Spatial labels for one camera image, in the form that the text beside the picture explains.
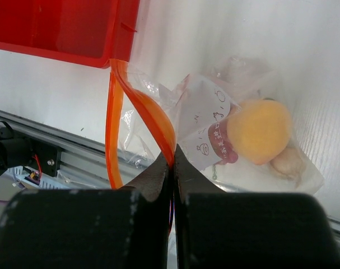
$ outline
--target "red wire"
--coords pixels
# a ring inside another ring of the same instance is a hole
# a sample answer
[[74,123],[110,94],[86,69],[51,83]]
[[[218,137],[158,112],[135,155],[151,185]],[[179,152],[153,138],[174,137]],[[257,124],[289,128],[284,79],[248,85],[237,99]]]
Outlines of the red wire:
[[39,158],[38,158],[37,154],[35,154],[35,155],[33,156],[33,159],[36,160],[36,163],[37,163],[37,165],[38,165],[38,170],[39,170],[39,178],[38,178],[38,180],[40,180],[41,175],[43,174],[43,172],[41,171],[40,161],[39,161]]

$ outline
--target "yellow fruit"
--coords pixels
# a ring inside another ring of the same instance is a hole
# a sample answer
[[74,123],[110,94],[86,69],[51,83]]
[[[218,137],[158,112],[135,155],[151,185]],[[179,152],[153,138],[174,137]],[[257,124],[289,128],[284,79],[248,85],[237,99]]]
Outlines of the yellow fruit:
[[257,165],[271,161],[287,146],[292,119],[288,109],[273,100],[247,100],[228,117],[227,135],[234,150]]

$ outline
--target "plastic bag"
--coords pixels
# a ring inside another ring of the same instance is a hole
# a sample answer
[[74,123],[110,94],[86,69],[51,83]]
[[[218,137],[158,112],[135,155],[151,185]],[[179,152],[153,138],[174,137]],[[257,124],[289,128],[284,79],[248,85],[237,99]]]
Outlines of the plastic bag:
[[134,163],[151,163],[162,151],[172,166],[176,143],[227,191],[315,193],[323,184],[297,145],[280,76],[259,59],[231,57],[207,74],[188,75],[173,91],[114,60],[110,82],[106,157],[113,188],[122,185],[118,148],[132,152]]

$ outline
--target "orange plastic strap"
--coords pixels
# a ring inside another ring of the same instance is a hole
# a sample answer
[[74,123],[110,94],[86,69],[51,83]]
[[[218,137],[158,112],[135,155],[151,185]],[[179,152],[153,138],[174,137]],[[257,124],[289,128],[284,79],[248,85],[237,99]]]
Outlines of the orange plastic strap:
[[118,163],[118,136],[124,92],[111,70],[105,126],[105,159],[112,189],[122,187]]
[[118,167],[117,145],[123,92],[141,116],[171,168],[174,164],[176,136],[170,119],[161,107],[149,96],[134,89],[129,83],[127,79],[128,63],[112,59],[110,65],[105,154],[111,187],[119,188],[122,186],[122,181]]

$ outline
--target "white label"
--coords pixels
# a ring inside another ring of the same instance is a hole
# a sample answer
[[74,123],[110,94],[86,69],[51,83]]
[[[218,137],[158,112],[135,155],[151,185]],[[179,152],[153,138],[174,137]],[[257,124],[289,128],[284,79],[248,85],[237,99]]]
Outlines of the white label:
[[217,156],[208,138],[208,128],[198,130],[179,142],[187,159],[198,170],[204,170],[208,166],[222,160]]
[[[208,129],[212,124],[219,126],[219,121],[228,116],[231,109],[231,98],[222,88],[211,80],[201,76],[190,76],[186,89],[181,97],[179,117],[179,145],[185,151],[188,160],[198,169],[222,160],[212,148]],[[214,141],[221,143],[223,158],[226,148],[220,130],[213,130]]]
[[190,76],[180,102],[179,141],[225,118],[231,109],[228,94],[201,75]]

